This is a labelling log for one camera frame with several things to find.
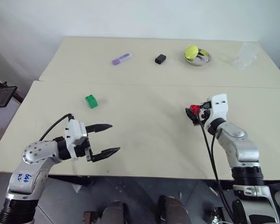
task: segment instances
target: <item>silver dish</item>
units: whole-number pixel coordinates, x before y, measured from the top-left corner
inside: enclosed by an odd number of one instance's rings
[[[185,57],[186,61],[194,66],[204,66],[211,61],[211,56],[206,50],[198,49],[198,52],[198,55],[191,60]]]

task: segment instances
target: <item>purple marker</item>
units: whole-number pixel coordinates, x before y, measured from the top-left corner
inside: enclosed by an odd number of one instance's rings
[[[120,64],[122,63],[123,61],[125,61],[126,59],[129,59],[130,57],[132,57],[132,54],[131,53],[126,53],[125,55],[119,57],[119,58],[116,58],[112,61],[112,63],[114,65],[117,65],[117,64]]]

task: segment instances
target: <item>beige table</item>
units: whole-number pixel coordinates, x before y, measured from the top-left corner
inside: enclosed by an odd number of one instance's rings
[[[189,65],[183,52],[189,45],[209,51],[210,64]],[[162,39],[66,37],[41,75],[41,81],[280,88],[280,71],[260,47],[257,59],[244,70],[231,65],[243,42]],[[127,52],[133,57],[117,66],[111,61]],[[154,62],[167,56],[162,65]]]
[[[200,127],[192,126],[184,108],[208,96],[227,93],[228,120],[245,129],[260,147],[265,179],[280,180],[280,88],[33,83],[0,142],[0,171],[12,172],[23,149],[66,113],[87,125],[113,128],[91,134],[95,153],[120,146],[96,163],[64,161],[52,174],[119,175],[214,179]],[[90,109],[84,97],[99,106]],[[47,139],[63,135],[66,121]],[[224,150],[215,144],[219,177],[231,179]]]

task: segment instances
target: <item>green block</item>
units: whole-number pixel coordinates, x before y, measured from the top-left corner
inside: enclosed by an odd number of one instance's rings
[[[89,106],[90,106],[91,109],[94,108],[94,107],[96,107],[96,106],[98,106],[98,102],[97,102],[97,100],[94,98],[93,95],[87,96],[87,97],[85,97],[85,99],[86,99],[86,101],[88,102],[88,104],[89,104]]]

